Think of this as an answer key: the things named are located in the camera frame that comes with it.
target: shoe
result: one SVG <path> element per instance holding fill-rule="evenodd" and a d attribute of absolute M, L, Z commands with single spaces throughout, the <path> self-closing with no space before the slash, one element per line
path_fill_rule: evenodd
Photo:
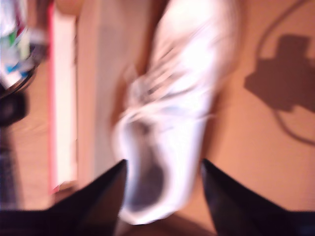
<path fill-rule="evenodd" d="M 129 85 L 113 144 L 116 158 L 128 160 L 120 217 L 130 224 L 166 218 L 189 197 L 209 108 L 236 47 L 234 3 L 171 0 L 148 72 Z"/>
<path fill-rule="evenodd" d="M 314 211 L 288 211 L 247 189 L 206 159 L 201 175 L 218 235 L 315 236 Z"/>

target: floor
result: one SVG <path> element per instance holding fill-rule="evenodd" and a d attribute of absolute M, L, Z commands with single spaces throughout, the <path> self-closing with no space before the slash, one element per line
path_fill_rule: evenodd
<path fill-rule="evenodd" d="M 239 63 L 220 94 L 203 153 L 271 201 L 315 210 L 315 1 L 300 1 L 277 21 L 295 3 L 244 1 Z M 50 202 L 47 66 L 39 67 L 28 89 L 29 115 L 11 127 L 24 208 Z M 214 230 L 200 176 L 190 202 L 177 214 Z"/>

